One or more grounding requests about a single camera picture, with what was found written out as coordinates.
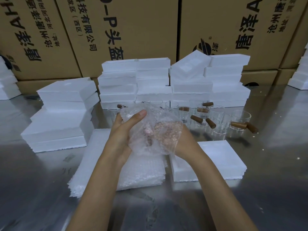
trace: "metal table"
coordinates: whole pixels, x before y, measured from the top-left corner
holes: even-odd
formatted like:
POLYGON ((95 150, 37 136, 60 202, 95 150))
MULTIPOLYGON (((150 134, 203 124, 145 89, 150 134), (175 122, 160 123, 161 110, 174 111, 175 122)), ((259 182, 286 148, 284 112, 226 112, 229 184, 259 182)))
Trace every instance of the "metal table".
MULTIPOLYGON (((243 179, 228 184, 259 230, 308 230, 308 91, 251 90, 244 109, 258 134, 189 127, 198 141, 226 139, 246 164, 243 179)), ((34 154, 20 137, 41 106, 0 101, 0 230, 65 230, 78 204, 67 183, 85 148, 34 154)), ((95 128, 110 127, 99 104, 92 116, 95 128)), ((215 230, 200 184, 174 183, 166 171, 161 186, 116 193, 109 230, 215 230)))

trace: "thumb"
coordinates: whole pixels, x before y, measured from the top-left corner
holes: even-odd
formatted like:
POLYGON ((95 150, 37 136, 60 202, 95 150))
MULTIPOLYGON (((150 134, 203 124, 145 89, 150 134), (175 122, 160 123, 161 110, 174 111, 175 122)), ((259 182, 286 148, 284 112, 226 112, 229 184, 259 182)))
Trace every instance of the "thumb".
POLYGON ((145 109, 140 112, 134 114, 127 122, 123 123, 123 128, 126 130, 130 130, 134 125, 140 122, 147 115, 147 111, 145 109))

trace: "reflective table surface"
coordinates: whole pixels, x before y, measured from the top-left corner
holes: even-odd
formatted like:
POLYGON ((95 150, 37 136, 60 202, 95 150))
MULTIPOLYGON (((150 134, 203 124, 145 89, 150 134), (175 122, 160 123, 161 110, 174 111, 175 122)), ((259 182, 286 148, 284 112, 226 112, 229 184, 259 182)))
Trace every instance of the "reflective table surface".
MULTIPOLYGON (((246 164, 243 179, 227 183, 259 230, 308 230, 308 90, 251 90, 244 110, 258 134, 188 127, 197 141, 226 139, 246 164)), ((0 230, 65 230, 78 204, 67 183, 85 147, 35 154, 20 136, 41 106, 32 97, 0 101, 0 230)), ((110 128, 100 104, 92 122, 110 128)), ((166 172, 160 186, 117 192, 108 230, 215 230, 200 184, 166 172)))

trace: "bubble wrap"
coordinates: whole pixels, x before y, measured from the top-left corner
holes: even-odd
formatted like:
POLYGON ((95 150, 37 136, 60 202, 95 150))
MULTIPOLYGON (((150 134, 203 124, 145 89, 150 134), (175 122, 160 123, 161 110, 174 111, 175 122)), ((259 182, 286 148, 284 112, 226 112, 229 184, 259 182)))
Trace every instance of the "bubble wrap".
POLYGON ((182 133, 182 121, 166 109, 137 103, 120 111, 124 122, 145 109, 147 115, 130 130, 129 147, 136 155, 174 153, 182 133))
MULTIPOLYGON (((94 130, 83 159, 68 183, 71 197, 82 196, 109 134, 110 129, 94 130)), ((165 166, 163 155, 150 157, 131 154, 121 170, 117 190, 162 184, 165 179, 165 166)))

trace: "person's left hand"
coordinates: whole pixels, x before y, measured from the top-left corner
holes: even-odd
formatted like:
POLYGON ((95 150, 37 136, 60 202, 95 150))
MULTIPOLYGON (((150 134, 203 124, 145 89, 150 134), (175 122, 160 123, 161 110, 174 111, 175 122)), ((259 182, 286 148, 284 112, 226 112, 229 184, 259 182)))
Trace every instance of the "person's left hand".
POLYGON ((121 169, 132 152, 128 146, 129 131, 146 115, 147 111, 141 110, 133 115, 128 121, 122 123, 122 117, 120 113, 118 113, 101 157, 107 157, 107 159, 116 163, 116 166, 121 169))

